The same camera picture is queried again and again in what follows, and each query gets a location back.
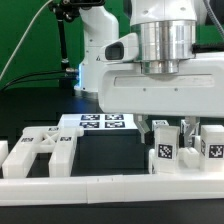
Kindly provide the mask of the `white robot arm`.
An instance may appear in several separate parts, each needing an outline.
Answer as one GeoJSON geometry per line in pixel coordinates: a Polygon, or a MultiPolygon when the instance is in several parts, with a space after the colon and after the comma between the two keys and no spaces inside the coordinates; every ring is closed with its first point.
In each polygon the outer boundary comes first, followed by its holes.
{"type": "Polygon", "coordinates": [[[130,113],[142,134],[149,115],[224,117],[224,46],[198,45],[196,26],[210,0],[124,0],[131,32],[99,4],[80,10],[88,44],[79,88],[98,95],[106,113],[130,113]]]}

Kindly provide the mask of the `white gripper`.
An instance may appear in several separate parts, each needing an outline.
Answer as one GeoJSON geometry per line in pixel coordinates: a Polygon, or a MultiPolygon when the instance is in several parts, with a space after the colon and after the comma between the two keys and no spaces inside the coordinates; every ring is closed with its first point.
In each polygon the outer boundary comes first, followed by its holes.
{"type": "MultiPolygon", "coordinates": [[[[191,124],[200,124],[199,117],[224,117],[224,52],[184,60],[176,73],[149,75],[133,61],[138,53],[135,33],[100,49],[105,68],[98,79],[98,99],[107,113],[135,114],[142,143],[150,131],[147,115],[188,116],[191,124]]],[[[192,145],[191,131],[184,134],[185,147],[192,145]]]]}

